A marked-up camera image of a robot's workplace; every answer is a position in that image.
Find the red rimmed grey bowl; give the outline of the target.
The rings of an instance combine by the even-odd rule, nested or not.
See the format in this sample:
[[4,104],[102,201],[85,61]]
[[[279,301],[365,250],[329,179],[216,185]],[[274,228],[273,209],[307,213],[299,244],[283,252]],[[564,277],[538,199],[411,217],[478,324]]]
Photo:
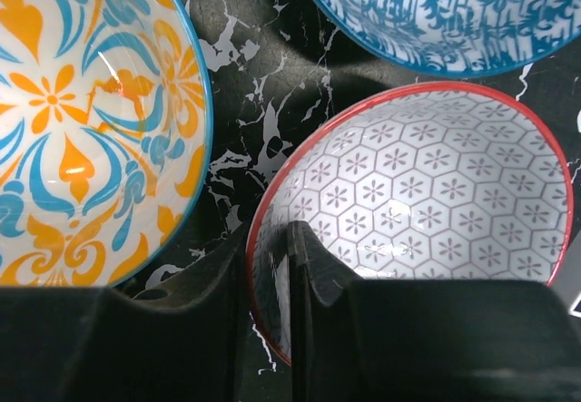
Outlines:
[[550,284],[573,215],[565,154],[524,104],[472,83],[390,89],[325,122],[272,179],[246,245],[252,315],[289,361],[293,221],[363,278]]

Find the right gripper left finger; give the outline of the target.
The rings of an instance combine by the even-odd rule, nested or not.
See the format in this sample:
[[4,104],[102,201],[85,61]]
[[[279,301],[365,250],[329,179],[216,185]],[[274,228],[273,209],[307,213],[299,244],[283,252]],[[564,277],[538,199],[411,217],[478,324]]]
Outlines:
[[248,324],[240,227],[127,297],[112,288],[1,291],[4,401],[234,401]]

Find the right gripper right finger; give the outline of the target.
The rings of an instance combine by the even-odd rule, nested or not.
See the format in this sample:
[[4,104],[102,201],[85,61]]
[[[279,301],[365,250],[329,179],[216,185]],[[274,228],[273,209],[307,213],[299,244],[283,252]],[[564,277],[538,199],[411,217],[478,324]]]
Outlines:
[[521,280],[363,279],[287,229],[296,401],[577,401],[580,337]]

